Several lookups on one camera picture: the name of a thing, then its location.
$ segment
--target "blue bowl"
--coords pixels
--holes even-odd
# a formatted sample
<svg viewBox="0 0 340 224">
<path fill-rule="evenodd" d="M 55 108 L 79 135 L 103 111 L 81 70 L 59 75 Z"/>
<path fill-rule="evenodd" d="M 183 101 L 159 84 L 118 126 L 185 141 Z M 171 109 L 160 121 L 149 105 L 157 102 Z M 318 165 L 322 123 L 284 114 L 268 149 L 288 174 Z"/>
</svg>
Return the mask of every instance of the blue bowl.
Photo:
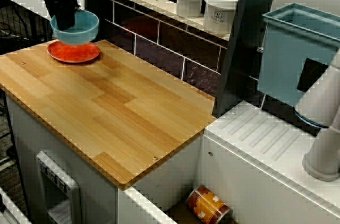
<svg viewBox="0 0 340 224">
<path fill-rule="evenodd" d="M 75 24 L 66 30 L 59 30 L 56 17 L 51 19 L 55 38 L 68 45 L 82 45 L 94 40 L 98 34 L 99 19 L 89 11 L 74 14 Z"/>
</svg>

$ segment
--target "ridged drainboard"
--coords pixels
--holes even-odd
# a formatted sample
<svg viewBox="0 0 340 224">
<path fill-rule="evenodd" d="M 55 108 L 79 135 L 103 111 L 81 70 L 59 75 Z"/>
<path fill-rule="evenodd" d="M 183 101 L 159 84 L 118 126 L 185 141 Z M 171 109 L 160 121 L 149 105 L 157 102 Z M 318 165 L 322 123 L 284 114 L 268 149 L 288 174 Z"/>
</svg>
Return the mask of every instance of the ridged drainboard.
<svg viewBox="0 0 340 224">
<path fill-rule="evenodd" d="M 323 182 L 302 167 L 315 137 L 245 101 L 210 124 L 205 135 L 340 217 L 340 179 Z"/>
</svg>

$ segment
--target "blue bin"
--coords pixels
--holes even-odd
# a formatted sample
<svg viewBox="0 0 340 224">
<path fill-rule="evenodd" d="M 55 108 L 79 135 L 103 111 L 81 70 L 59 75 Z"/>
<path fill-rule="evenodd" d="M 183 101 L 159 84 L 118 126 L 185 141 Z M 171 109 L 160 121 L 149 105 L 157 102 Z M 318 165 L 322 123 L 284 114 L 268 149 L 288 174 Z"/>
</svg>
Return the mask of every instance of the blue bin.
<svg viewBox="0 0 340 224">
<path fill-rule="evenodd" d="M 268 24 L 258 90 L 290 106 L 307 58 L 330 65 L 340 48 L 340 17 L 300 4 L 263 15 Z"/>
<path fill-rule="evenodd" d="M 98 34 L 99 18 L 89 11 L 78 11 L 74 14 L 74 26 L 60 30 L 56 17 L 51 19 L 55 38 L 68 45 L 82 45 L 94 40 Z"/>
</svg>

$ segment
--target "wire basket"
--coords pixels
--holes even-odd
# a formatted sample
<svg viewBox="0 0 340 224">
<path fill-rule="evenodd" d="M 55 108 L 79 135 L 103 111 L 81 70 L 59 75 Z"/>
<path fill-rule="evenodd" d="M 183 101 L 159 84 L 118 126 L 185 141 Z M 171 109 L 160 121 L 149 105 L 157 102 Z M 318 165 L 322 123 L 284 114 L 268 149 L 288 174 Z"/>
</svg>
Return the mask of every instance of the wire basket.
<svg viewBox="0 0 340 224">
<path fill-rule="evenodd" d="M 0 0 L 0 55 L 50 40 L 47 19 L 11 0 Z"/>
</svg>

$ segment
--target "red can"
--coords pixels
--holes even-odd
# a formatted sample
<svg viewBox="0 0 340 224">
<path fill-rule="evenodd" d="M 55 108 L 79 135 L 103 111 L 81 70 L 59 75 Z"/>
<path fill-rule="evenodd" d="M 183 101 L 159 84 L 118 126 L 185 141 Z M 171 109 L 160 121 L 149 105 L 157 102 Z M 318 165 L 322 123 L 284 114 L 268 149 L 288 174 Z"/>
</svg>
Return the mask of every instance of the red can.
<svg viewBox="0 0 340 224">
<path fill-rule="evenodd" d="M 190 193 L 186 206 L 204 224 L 219 224 L 232 215 L 232 210 L 204 185 Z"/>
</svg>

